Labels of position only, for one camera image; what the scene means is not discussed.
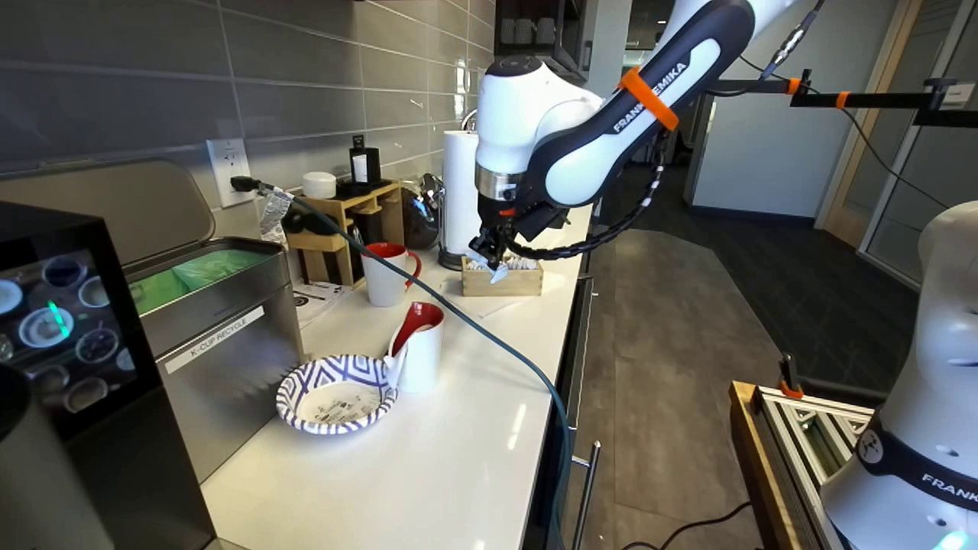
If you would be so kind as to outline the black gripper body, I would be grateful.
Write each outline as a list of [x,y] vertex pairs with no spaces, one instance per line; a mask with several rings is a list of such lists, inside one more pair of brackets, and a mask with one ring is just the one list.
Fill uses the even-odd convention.
[[485,262],[488,256],[501,256],[512,248],[512,237],[525,241],[539,237],[550,230],[563,212],[553,205],[535,205],[520,212],[512,203],[481,200],[481,233],[471,237],[471,252]]

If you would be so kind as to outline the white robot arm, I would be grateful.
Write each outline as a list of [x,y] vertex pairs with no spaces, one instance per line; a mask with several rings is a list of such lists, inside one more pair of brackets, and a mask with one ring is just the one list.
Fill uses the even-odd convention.
[[677,129],[677,109],[710,92],[746,46],[794,0],[674,0],[651,59],[599,97],[531,54],[496,59],[477,102],[477,214],[471,255],[499,269],[531,252],[568,207],[589,205],[641,138]]

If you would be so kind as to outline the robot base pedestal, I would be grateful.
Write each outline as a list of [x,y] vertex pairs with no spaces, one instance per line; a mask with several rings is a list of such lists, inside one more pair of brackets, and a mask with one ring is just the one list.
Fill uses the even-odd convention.
[[978,550],[978,203],[932,218],[921,260],[906,367],[822,490],[853,550]]

